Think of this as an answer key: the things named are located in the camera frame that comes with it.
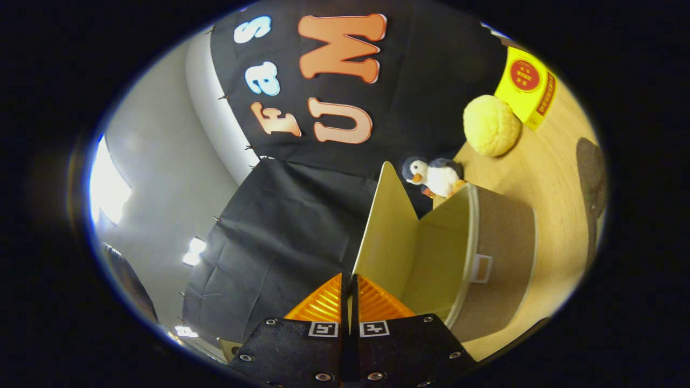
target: stuffed penguin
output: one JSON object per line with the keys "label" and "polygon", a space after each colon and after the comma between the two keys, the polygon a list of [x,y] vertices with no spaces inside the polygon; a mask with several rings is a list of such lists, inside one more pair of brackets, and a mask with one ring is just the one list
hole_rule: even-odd
{"label": "stuffed penguin", "polygon": [[455,194],[465,183],[462,180],[462,167],[453,160],[443,158],[427,164],[423,157],[409,157],[402,164],[402,177],[412,184],[427,186],[434,194],[446,198]]}

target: yellow ball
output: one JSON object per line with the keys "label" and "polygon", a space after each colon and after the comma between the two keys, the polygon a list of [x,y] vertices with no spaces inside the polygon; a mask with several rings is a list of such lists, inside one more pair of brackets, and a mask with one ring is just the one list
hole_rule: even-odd
{"label": "yellow ball", "polygon": [[502,155],[515,144],[522,122],[508,104],[492,95],[479,96],[462,115],[467,142],[480,155]]}

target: yellow box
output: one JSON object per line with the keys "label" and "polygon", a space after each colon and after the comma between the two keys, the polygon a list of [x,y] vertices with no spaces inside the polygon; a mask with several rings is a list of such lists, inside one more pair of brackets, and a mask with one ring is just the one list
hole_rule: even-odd
{"label": "yellow box", "polygon": [[508,47],[506,68],[494,95],[532,130],[544,120],[555,89],[555,75],[537,57]]}

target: white wall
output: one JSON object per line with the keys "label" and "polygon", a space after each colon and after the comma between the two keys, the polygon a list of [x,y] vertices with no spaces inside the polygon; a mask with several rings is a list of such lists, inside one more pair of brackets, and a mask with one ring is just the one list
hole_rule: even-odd
{"label": "white wall", "polygon": [[190,40],[186,59],[187,84],[206,134],[225,167],[241,184],[251,171],[249,166],[256,166],[259,158],[253,150],[245,150],[249,142],[227,100],[218,100],[224,93],[211,57],[211,34],[204,34],[208,30],[202,30]]}
{"label": "white wall", "polygon": [[185,42],[156,63],[112,118],[106,142],[132,195],[117,226],[105,217],[97,225],[99,237],[131,263],[160,323],[173,333],[182,311],[178,293],[191,270],[182,256],[192,237],[205,238],[237,190],[192,105],[187,48]]}

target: white letter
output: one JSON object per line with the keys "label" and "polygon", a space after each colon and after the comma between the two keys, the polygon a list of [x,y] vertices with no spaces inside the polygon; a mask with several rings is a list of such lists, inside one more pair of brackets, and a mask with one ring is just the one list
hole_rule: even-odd
{"label": "white letter", "polygon": [[260,16],[246,21],[235,29],[235,43],[246,43],[252,38],[260,38],[270,32],[270,17]]}
{"label": "white letter", "polygon": [[269,96],[280,93],[280,83],[275,77],[278,75],[278,68],[271,62],[264,62],[261,66],[252,66],[244,72],[244,80],[247,86],[256,94],[261,92]]}

